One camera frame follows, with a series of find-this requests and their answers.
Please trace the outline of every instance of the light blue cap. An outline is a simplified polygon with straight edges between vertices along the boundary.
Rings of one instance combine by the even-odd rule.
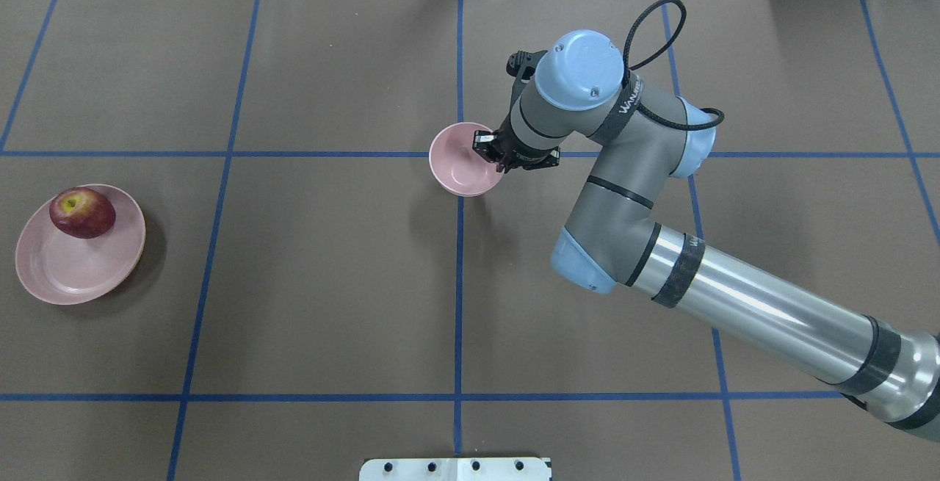
[[[685,105],[685,117],[689,124],[708,123],[712,120],[705,112],[689,105],[689,102],[679,97]],[[701,167],[702,162],[707,159],[708,154],[712,152],[712,146],[715,145],[715,127],[705,130],[690,130],[685,133],[685,150],[682,151],[682,158],[679,160],[679,166],[673,170],[673,178],[685,178]]]
[[[621,91],[623,57],[610,39],[578,29],[558,39],[535,69],[535,86],[558,109],[593,109]]]
[[[568,281],[598,294],[610,294],[617,286],[617,281],[588,255],[565,228],[561,228],[558,242],[554,243],[552,267]]]

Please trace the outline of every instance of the robotic arm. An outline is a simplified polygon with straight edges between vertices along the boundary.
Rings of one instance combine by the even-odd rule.
[[[598,159],[558,238],[552,266],[588,290],[617,283],[762,348],[898,430],[940,442],[940,339],[903,333],[815,296],[649,219],[668,176],[701,166],[723,114],[644,83],[607,37],[577,30],[551,49],[510,57],[510,113],[474,150],[498,172],[558,164],[573,132],[600,143]]]

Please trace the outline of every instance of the white bracket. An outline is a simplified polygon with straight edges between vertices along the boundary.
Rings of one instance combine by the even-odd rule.
[[[359,481],[552,481],[549,458],[368,460]]]

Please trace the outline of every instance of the pink plate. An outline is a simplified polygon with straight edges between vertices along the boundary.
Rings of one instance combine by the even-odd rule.
[[[127,278],[144,251],[144,214],[117,187],[87,184],[114,204],[117,219],[103,236],[75,238],[49,217],[49,202],[30,217],[16,243],[16,275],[33,296],[54,305],[94,300]]]
[[[496,172],[496,164],[481,159],[473,151],[476,130],[493,132],[479,123],[456,123],[437,133],[430,143],[427,153],[430,172],[444,189],[455,195],[481,195],[503,177]]]

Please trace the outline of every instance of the white metal plate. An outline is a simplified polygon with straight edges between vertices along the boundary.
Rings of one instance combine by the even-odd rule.
[[[549,458],[368,460],[359,481],[551,481]]]

